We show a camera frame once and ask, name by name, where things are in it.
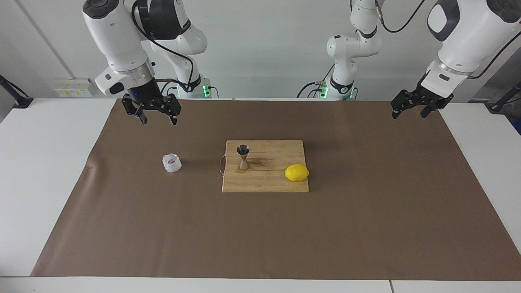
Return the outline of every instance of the white wall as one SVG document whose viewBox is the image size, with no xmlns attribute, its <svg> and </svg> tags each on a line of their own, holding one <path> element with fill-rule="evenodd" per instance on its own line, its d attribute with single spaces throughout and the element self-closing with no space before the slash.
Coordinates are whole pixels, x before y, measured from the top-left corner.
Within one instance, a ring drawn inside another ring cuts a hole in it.
<svg viewBox="0 0 521 293">
<path fill-rule="evenodd" d="M 16 2 L 26 10 L 36 30 L 30 28 L 27 20 L 19 25 L 23 11 L 19 11 Z M 304 84 L 322 79 L 333 63 L 326 53 L 329 37 L 354 31 L 347 0 L 184 2 L 192 23 L 208 37 L 207 52 L 195 57 L 198 66 L 218 87 L 221 97 L 295 96 Z M 380 54 L 357 59 L 359 100 L 390 101 L 401 89 L 415 88 L 441 47 L 426 26 L 426 17 L 435 2 L 427 0 L 401 33 L 389 34 L 379 28 L 384 42 Z M 55 77 L 95 78 L 107 64 L 83 22 L 83 3 L 84 0 L 1 0 L 0 38 L 17 52 L 8 57 L 0 55 L 0 71 L 6 72 L 5 61 L 13 63 L 9 67 L 16 72 L 4 74 L 31 95 L 46 97 L 53 95 L 50 90 Z M 401 26 L 417 3 L 419 0 L 386 2 L 388 27 Z M 39 30 L 43 38 L 33 35 Z M 45 40 L 50 48 L 45 48 Z M 521 40 L 484 77 L 458 88 L 455 101 L 466 102 L 474 96 L 520 46 Z M 149 45 L 145 48 L 151 60 L 158 63 L 156 77 L 173 77 L 172 68 Z"/>
</svg>

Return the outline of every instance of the lemon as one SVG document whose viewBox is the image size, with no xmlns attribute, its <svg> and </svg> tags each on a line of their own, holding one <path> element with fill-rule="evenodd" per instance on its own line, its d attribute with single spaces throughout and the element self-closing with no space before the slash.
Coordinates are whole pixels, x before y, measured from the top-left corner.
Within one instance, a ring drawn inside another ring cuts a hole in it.
<svg viewBox="0 0 521 293">
<path fill-rule="evenodd" d="M 294 182 L 300 182 L 306 180 L 309 176 L 309 170 L 302 164 L 295 164 L 289 166 L 284 172 L 286 178 Z"/>
</svg>

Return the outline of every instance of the black cable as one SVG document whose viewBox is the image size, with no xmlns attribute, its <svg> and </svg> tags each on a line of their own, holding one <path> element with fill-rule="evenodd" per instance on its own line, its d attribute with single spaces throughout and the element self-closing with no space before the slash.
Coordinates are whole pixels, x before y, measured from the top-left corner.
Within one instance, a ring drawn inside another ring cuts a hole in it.
<svg viewBox="0 0 521 293">
<path fill-rule="evenodd" d="M 490 61 L 489 65 L 487 65 L 487 67 L 483 70 L 482 73 L 480 73 L 479 75 L 477 76 L 469 76 L 467 79 L 478 79 L 480 77 L 483 76 L 483 74 L 485 74 L 485 72 L 487 72 L 487 70 L 490 68 L 490 66 L 492 66 L 492 64 L 495 62 L 496 59 L 498 59 L 499 55 L 501 55 L 501 53 L 503 53 L 503 51 L 508 47 L 510 46 L 510 44 L 512 44 L 519 36 L 521 35 L 521 31 L 519 33 L 517 33 L 517 35 L 515 35 L 508 43 L 506 43 L 502 48 L 501 50 L 499 50 L 499 52 L 496 54 L 496 56 L 492 59 L 492 61 Z"/>
<path fill-rule="evenodd" d="M 306 84 L 306 85 L 305 85 L 305 86 L 300 90 L 299 94 L 296 95 L 296 98 L 297 98 L 297 99 L 300 98 L 300 94 L 301 94 L 301 93 L 302 93 L 302 92 L 303 92 L 307 87 L 310 87 L 310 86 L 312 86 L 312 85 L 314 85 L 314 84 L 315 84 L 315 82 L 310 82 L 310 83 Z"/>
<path fill-rule="evenodd" d="M 354 95 L 355 98 L 354 98 L 353 100 L 356 101 L 356 97 L 358 97 L 358 88 L 353 88 L 353 89 L 351 90 L 351 95 L 353 95 L 353 92 L 354 92 L 355 90 L 356 90 L 356 94 Z"/>
<path fill-rule="evenodd" d="M 411 22 L 411 20 L 413 20 L 414 16 L 416 15 L 416 13 L 418 12 L 418 10 L 420 10 L 421 6 L 423 5 L 423 3 L 425 2 L 425 0 L 421 0 L 420 4 L 418 5 L 418 7 L 416 7 L 416 10 L 414 10 L 413 14 L 411 15 L 411 17 L 409 17 L 409 20 L 398 30 L 390 30 L 387 26 L 386 26 L 386 23 L 385 21 L 383 20 L 383 15 L 382 17 L 380 18 L 380 22 L 382 23 L 382 26 L 383 28 L 390 32 L 390 33 L 397 33 L 397 32 L 401 32 L 403 29 L 405 29 L 405 27 L 407 27 L 409 25 L 409 23 Z M 376 4 L 376 7 L 380 7 L 380 4 L 378 3 L 378 0 L 375 0 L 375 4 Z"/>
<path fill-rule="evenodd" d="M 512 103 L 517 102 L 517 101 L 519 101 L 519 100 L 521 100 L 521 97 L 519 97 L 519 98 L 517 98 L 517 99 L 515 99 L 515 100 L 513 100 L 513 101 L 510 101 L 510 102 L 508 102 L 508 103 L 505 103 L 504 105 L 506 105 L 506 104 L 512 104 Z"/>
<path fill-rule="evenodd" d="M 217 92 L 217 98 L 220 99 L 220 97 L 219 97 L 219 90 L 216 87 L 208 87 L 208 88 L 209 89 L 214 89 Z"/>
<path fill-rule="evenodd" d="M 322 91 L 321 89 L 316 89 L 316 90 L 312 90 L 311 92 L 309 92 L 309 94 L 307 94 L 307 97 L 309 97 L 311 95 L 311 93 L 315 92 L 315 95 L 317 94 L 317 92 L 320 92 Z"/>
<path fill-rule="evenodd" d="M 174 52 L 172 50 L 170 50 L 169 48 L 166 48 L 165 46 L 159 44 L 158 42 L 154 41 L 152 38 L 150 38 L 138 25 L 138 22 L 136 21 L 135 19 L 135 8 L 137 7 L 138 3 L 137 2 L 134 2 L 134 4 L 132 5 L 132 21 L 134 22 L 134 25 L 135 27 L 138 29 L 138 31 L 143 35 L 145 36 L 145 38 L 147 38 L 149 41 L 151 41 L 152 43 L 156 44 L 158 47 L 160 47 L 161 49 L 163 50 L 166 50 L 176 56 L 179 56 L 181 58 L 184 58 L 186 60 L 188 60 L 188 62 L 190 62 L 190 65 L 192 66 L 192 69 L 190 69 L 190 77 L 188 77 L 188 83 L 184 83 L 184 82 L 181 82 L 179 80 L 177 81 L 174 81 L 176 83 L 179 84 L 179 86 L 181 86 L 185 92 L 193 92 L 194 89 L 190 89 L 190 83 L 192 82 L 192 75 L 194 73 L 194 62 L 192 61 L 192 59 L 182 55 L 182 54 L 179 54 L 177 52 Z"/>
<path fill-rule="evenodd" d="M 22 94 L 24 94 L 26 97 L 29 97 L 29 95 L 26 94 L 26 92 L 24 92 L 21 88 L 19 88 L 16 84 L 10 82 L 9 80 L 7 80 L 7 83 L 9 83 L 13 88 L 17 89 L 19 92 L 21 92 Z"/>
<path fill-rule="evenodd" d="M 166 95 L 168 95 L 168 92 L 171 90 L 171 89 L 177 89 L 177 87 L 171 87 L 171 88 L 168 88 L 168 90 L 166 90 Z"/>
<path fill-rule="evenodd" d="M 165 88 L 171 83 L 171 82 L 174 82 L 173 80 L 165 83 L 165 85 L 163 86 L 163 88 L 161 89 L 161 95 L 163 94 L 163 92 L 165 91 Z"/>
<path fill-rule="evenodd" d="M 335 63 L 333 63 L 333 65 L 331 65 L 331 68 L 329 68 L 329 71 L 326 73 L 324 78 L 322 78 L 322 81 L 326 81 L 327 76 L 331 73 L 331 71 L 333 70 L 334 66 L 335 66 Z M 316 96 L 317 96 L 317 92 L 315 92 L 315 94 L 313 94 L 313 98 L 315 98 Z"/>
</svg>

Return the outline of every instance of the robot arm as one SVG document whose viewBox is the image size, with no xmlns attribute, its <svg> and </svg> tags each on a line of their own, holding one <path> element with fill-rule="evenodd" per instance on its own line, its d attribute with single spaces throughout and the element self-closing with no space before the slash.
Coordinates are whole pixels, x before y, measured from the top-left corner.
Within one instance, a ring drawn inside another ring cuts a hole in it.
<svg viewBox="0 0 521 293">
<path fill-rule="evenodd" d="M 327 44 L 327 52 L 334 59 L 333 74 L 327 79 L 327 97 L 346 99 L 350 95 L 354 78 L 358 71 L 352 58 L 378 54 L 382 40 L 377 32 L 379 21 L 374 0 L 360 0 L 353 4 L 351 24 L 355 33 L 332 36 Z"/>
<path fill-rule="evenodd" d="M 96 78 L 96 84 L 105 95 L 127 90 L 128 94 L 123 97 L 125 110 L 129 115 L 140 118 L 143 124 L 147 122 L 143 110 L 165 113 L 176 124 L 181 106 L 175 95 L 163 97 L 160 93 L 152 64 L 141 46 L 142 36 L 139 31 L 146 34 L 146 39 L 158 44 L 162 42 L 162 47 L 173 52 L 178 50 L 180 54 L 204 52 L 207 47 L 206 37 L 191 25 L 182 0 L 130 2 L 87 0 L 83 5 L 85 23 L 109 64 Z M 204 85 L 209 84 L 209 81 L 199 74 L 195 61 L 173 53 L 171 56 L 164 54 L 164 48 L 157 46 L 163 56 L 170 57 L 169 61 L 179 65 L 174 68 L 180 83 L 180 96 L 206 97 Z"/>
<path fill-rule="evenodd" d="M 154 52 L 172 65 L 178 80 L 185 85 L 178 87 L 179 96 L 183 99 L 209 97 L 206 88 L 210 81 L 200 75 L 195 60 L 189 57 L 204 53 L 208 40 L 188 19 L 183 1 L 137 0 L 130 6 L 130 12 L 147 39 L 155 41 L 152 42 Z"/>
<path fill-rule="evenodd" d="M 452 92 L 520 29 L 520 18 L 520 0 L 438 0 L 427 23 L 442 48 L 417 88 L 402 90 L 391 102 L 393 118 L 419 105 L 426 106 L 423 118 L 445 108 Z"/>
</svg>

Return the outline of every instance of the jigger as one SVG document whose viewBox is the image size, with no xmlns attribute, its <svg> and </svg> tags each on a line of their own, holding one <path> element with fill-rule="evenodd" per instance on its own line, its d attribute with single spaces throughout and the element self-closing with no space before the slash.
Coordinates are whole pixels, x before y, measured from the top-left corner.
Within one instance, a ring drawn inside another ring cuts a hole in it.
<svg viewBox="0 0 521 293">
<path fill-rule="evenodd" d="M 250 164 L 248 163 L 248 161 L 246 161 L 246 157 L 250 153 L 250 147 L 245 144 L 242 144 L 237 148 L 237 153 L 239 154 L 242 160 L 239 169 L 248 170 L 250 168 Z"/>
</svg>

